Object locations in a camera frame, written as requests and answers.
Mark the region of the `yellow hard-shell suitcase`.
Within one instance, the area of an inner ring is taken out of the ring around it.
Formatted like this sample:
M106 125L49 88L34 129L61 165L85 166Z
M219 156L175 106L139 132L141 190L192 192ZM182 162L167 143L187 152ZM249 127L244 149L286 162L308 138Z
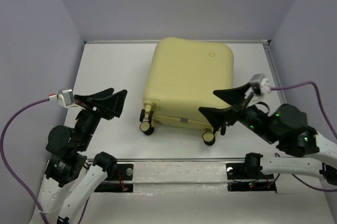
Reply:
M157 123L203 131L213 145L218 129L199 107L226 108L213 91L231 89L234 54L223 43L167 37L155 47L142 98L140 130L154 132Z

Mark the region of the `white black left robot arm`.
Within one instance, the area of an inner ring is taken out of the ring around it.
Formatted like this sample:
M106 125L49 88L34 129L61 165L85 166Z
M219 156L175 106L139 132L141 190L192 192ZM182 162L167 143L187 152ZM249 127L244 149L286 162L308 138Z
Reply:
M79 108L74 127L58 125L47 137L47 163L42 187L38 195L37 209L31 223L73 223L74 217L104 179L116 175L117 159L101 152L94 158L88 174L76 183L87 157L86 151L101 119L111 120L122 114L127 90L114 89L91 94L77 95L72 90L61 90L49 95L51 102L64 108Z

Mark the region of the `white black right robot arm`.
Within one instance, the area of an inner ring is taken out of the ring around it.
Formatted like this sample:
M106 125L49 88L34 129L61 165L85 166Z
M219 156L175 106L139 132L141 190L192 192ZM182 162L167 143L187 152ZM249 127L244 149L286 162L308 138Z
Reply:
M324 179L336 185L336 143L328 140L308 125L306 113L288 103L280 105L272 114L261 111L255 101L276 88L269 84L252 82L213 94L227 103L228 108L199 107L211 127L225 134L228 126L240 122L268 144L285 153L286 157L266 157L248 153L241 172L249 178L269 174L302 175Z

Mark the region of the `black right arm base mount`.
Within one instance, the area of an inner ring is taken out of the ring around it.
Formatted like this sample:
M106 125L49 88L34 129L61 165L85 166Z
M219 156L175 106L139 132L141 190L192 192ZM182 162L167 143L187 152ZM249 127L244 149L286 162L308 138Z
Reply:
M244 172L244 163L226 164L227 189L229 192L277 192L275 176L261 172L250 177Z

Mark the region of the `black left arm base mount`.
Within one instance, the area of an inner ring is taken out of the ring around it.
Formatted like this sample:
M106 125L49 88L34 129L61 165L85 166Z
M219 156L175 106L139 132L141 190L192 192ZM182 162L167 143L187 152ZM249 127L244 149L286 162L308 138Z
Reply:
M109 175L94 192L132 193L134 164L122 162L114 174Z

